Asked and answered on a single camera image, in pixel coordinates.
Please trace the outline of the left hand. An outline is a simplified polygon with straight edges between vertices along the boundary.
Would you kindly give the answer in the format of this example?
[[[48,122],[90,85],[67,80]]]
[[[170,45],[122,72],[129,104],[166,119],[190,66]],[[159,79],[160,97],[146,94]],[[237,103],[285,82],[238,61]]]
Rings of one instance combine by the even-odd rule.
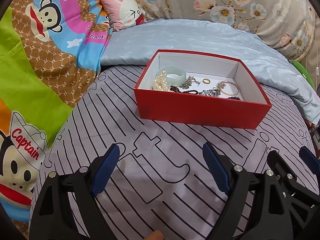
[[[150,235],[148,235],[148,237],[146,237],[144,240],[163,240],[163,234],[156,230],[154,232],[152,232]]]

